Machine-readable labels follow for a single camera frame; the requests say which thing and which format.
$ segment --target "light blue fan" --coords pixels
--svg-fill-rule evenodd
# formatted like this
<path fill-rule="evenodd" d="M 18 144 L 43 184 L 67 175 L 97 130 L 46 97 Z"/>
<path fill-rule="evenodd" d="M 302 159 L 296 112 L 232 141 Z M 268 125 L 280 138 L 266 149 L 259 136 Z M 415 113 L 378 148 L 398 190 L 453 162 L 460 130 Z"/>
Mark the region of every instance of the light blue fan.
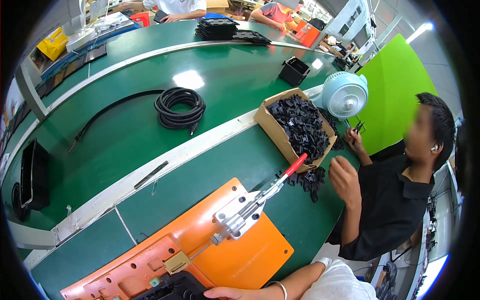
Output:
<path fill-rule="evenodd" d="M 310 89 L 310 93 L 306 91 L 313 104 L 328 110 L 340 121 L 357 115 L 367 104 L 367 78 L 363 75 L 335 72 L 327 77 L 323 89 L 315 88 Z"/>

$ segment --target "black phone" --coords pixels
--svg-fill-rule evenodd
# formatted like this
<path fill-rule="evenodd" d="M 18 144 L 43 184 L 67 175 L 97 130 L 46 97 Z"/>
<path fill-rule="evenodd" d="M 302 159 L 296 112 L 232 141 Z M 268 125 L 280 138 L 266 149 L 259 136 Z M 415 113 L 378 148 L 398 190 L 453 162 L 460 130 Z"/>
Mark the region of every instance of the black phone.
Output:
<path fill-rule="evenodd" d="M 163 22 L 161 22 L 160 20 L 165 18 L 166 16 L 168 16 L 168 14 L 166 14 L 164 11 L 161 11 L 161 10 L 158 10 L 156 12 L 156 15 L 155 15 L 155 18 L 153 18 L 153 20 L 159 24 L 162 24 Z"/>
<path fill-rule="evenodd" d="M 85 54 L 85 64 L 91 63 L 101 57 L 107 55 L 107 45 L 103 44 L 98 48 L 88 50 Z"/>

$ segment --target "man's hand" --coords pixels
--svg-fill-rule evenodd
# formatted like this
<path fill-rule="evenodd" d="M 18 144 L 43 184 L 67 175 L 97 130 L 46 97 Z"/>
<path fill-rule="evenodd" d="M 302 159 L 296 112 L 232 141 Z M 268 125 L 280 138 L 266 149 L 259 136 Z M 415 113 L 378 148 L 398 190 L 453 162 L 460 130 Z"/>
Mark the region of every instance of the man's hand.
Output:
<path fill-rule="evenodd" d="M 239 289 L 217 287 L 204 292 L 207 298 L 227 297 L 228 300 L 260 300 L 262 299 L 262 290 L 260 289 Z"/>
<path fill-rule="evenodd" d="M 176 22 L 184 19 L 185 19 L 185 16 L 183 14 L 169 14 L 168 16 L 163 17 L 160 20 L 160 22 L 169 23 L 169 22 Z"/>
<path fill-rule="evenodd" d="M 343 139 L 345 142 L 347 142 L 350 145 L 350 148 L 352 148 L 353 151 L 357 154 L 361 154 L 365 152 L 365 148 L 363 147 L 363 144 L 361 142 L 361 136 L 360 133 L 355 133 L 353 131 L 354 128 L 350 127 L 347 129 L 345 134 L 343 135 Z"/>
<path fill-rule="evenodd" d="M 349 161 L 337 156 L 330 160 L 328 177 L 347 209 L 361 208 L 361 193 L 357 170 Z"/>
<path fill-rule="evenodd" d="M 127 1 L 127 2 L 120 2 L 119 8 L 120 8 L 122 11 L 132 9 L 132 8 L 131 8 L 131 5 L 130 5 L 130 2 L 128 2 L 128 1 Z"/>
<path fill-rule="evenodd" d="M 285 26 L 285 24 L 275 22 L 274 26 L 275 26 L 277 29 L 281 30 L 282 32 L 287 31 L 287 27 Z"/>

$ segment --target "black shirt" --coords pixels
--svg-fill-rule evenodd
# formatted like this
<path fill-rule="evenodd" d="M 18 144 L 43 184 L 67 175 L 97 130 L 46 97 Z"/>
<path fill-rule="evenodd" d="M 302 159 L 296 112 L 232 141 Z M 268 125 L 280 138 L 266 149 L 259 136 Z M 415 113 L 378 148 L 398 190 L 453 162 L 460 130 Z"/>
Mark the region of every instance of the black shirt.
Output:
<path fill-rule="evenodd" d="M 361 191 L 359 236 L 340 246 L 338 256 L 348 260 L 368 261 L 392 251 L 407 241 L 419 228 L 432 191 L 430 183 L 412 182 L 402 175 L 410 165 L 406 155 L 360 167 Z M 327 242 L 341 245 L 345 211 L 335 224 Z"/>

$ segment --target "man's ear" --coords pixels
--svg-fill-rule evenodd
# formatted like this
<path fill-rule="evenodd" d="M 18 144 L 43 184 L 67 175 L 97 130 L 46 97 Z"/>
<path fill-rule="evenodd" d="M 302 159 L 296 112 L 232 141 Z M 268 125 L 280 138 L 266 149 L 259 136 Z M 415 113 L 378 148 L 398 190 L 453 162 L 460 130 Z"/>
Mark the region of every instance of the man's ear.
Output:
<path fill-rule="evenodd" d="M 440 153 L 440 152 L 443 150 L 443 148 L 444 148 L 444 144 L 443 144 L 443 143 L 441 143 L 441 144 L 435 144 L 435 145 L 432 147 L 432 149 L 431 149 L 432 154 L 438 154 L 438 153 Z"/>

